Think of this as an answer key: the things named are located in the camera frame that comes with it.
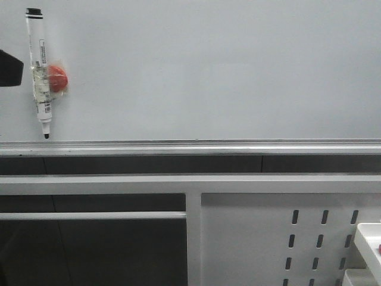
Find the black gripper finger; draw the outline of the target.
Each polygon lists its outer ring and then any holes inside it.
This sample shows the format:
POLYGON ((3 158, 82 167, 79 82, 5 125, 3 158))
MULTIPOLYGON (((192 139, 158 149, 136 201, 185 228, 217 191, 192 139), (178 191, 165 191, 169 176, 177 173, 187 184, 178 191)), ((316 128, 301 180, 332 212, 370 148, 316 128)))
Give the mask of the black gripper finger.
POLYGON ((20 86, 23 78, 24 64, 19 59, 0 51, 0 86, 20 86))

